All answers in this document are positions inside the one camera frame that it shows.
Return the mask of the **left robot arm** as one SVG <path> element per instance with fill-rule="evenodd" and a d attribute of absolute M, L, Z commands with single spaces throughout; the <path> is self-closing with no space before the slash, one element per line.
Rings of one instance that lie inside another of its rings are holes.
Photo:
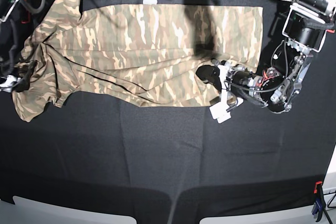
<path fill-rule="evenodd" d="M 261 74 L 225 60 L 198 68 L 197 76 L 220 92 L 219 101 L 209 108 L 212 118 L 223 123 L 244 101 L 275 114 L 290 111 L 313 53 L 321 51 L 327 33 L 333 32 L 335 0 L 292 0 L 282 29 L 284 39 Z"/>

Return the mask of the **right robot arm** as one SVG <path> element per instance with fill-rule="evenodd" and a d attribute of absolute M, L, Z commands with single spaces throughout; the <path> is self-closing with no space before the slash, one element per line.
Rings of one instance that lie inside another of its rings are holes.
<path fill-rule="evenodd" d="M 20 56 L 24 36 L 41 13 L 47 0 L 1 0 L 1 91 L 12 92 L 27 83 L 31 63 L 27 70 L 19 70 L 25 63 Z"/>

